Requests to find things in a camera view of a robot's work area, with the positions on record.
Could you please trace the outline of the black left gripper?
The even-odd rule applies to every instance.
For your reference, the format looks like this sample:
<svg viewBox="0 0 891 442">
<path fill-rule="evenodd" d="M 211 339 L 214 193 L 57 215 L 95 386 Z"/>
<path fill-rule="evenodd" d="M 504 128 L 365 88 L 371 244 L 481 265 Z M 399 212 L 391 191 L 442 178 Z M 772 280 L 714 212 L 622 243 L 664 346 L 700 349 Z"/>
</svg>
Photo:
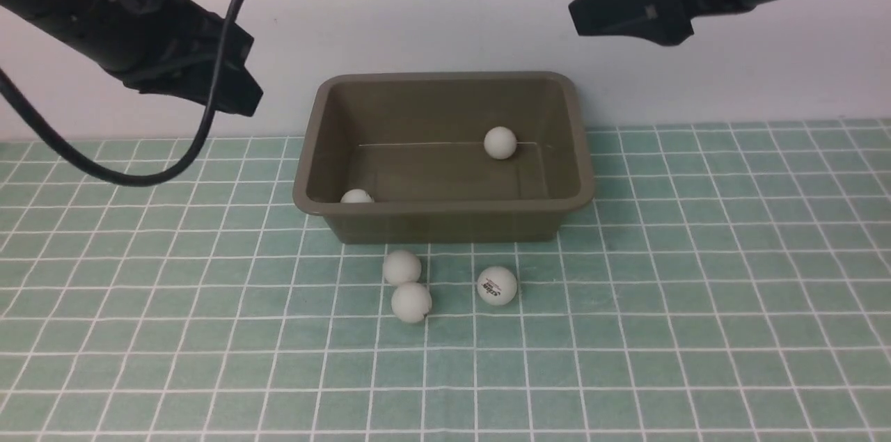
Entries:
<svg viewBox="0 0 891 442">
<path fill-rule="evenodd" d="M 264 95 L 247 70 L 254 39 L 235 16 L 192 0 L 98 0 L 102 30 L 88 32 L 89 57 L 125 87 L 254 116 Z"/>
</svg>

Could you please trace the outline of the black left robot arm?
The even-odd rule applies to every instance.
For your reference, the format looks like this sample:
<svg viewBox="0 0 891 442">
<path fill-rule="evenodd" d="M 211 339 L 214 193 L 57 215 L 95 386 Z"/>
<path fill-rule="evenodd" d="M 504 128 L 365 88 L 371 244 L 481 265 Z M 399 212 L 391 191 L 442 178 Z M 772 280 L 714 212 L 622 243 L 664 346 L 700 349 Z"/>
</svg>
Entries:
<svg viewBox="0 0 891 442">
<path fill-rule="evenodd" d="M 263 90 L 246 67 L 254 39 L 192 0 L 2 0 L 128 89 L 253 116 Z"/>
</svg>

